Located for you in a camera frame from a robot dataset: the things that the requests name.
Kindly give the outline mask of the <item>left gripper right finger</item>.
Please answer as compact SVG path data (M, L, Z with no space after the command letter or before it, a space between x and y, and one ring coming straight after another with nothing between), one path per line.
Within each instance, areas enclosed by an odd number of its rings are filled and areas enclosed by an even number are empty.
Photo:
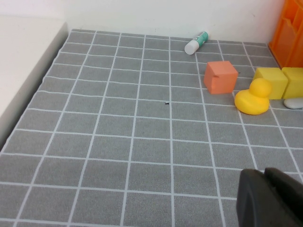
M266 168L264 175L275 188L278 196L294 217L302 222L303 185L289 175L273 167Z

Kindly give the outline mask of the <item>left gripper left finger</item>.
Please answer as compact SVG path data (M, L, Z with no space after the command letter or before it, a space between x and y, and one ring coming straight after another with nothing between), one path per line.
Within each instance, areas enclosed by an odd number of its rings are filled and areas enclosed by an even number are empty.
M264 172L243 169L240 174L236 211L240 227L301 227L278 196Z

